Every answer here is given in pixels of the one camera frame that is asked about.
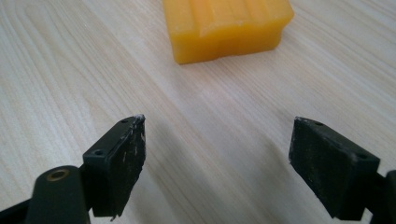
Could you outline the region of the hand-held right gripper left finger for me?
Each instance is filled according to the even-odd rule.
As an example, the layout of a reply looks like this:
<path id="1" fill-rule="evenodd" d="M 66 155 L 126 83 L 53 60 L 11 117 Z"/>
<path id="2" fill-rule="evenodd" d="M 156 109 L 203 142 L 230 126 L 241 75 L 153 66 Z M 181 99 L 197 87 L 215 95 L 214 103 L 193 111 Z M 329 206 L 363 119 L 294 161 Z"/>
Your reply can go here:
<path id="1" fill-rule="evenodd" d="M 118 121 L 83 154 L 83 186 L 95 217 L 122 215 L 146 159 L 145 119 Z"/>

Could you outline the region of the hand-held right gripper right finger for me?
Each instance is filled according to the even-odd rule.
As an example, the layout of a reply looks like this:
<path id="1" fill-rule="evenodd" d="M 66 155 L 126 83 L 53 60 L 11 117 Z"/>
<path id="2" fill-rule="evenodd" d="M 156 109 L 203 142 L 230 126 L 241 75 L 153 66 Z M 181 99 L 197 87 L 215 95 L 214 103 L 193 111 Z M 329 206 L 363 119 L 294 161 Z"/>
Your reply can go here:
<path id="1" fill-rule="evenodd" d="M 360 220 L 380 159 L 327 125 L 294 119 L 289 160 L 331 217 Z"/>

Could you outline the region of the yellow soap bar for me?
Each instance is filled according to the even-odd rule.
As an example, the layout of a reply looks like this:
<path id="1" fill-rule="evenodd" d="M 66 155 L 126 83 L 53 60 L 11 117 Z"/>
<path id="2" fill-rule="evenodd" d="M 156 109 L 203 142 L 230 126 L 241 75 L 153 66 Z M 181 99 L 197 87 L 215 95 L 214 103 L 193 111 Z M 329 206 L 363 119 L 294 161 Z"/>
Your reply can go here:
<path id="1" fill-rule="evenodd" d="M 271 50 L 292 20 L 290 0 L 163 0 L 176 63 Z"/>

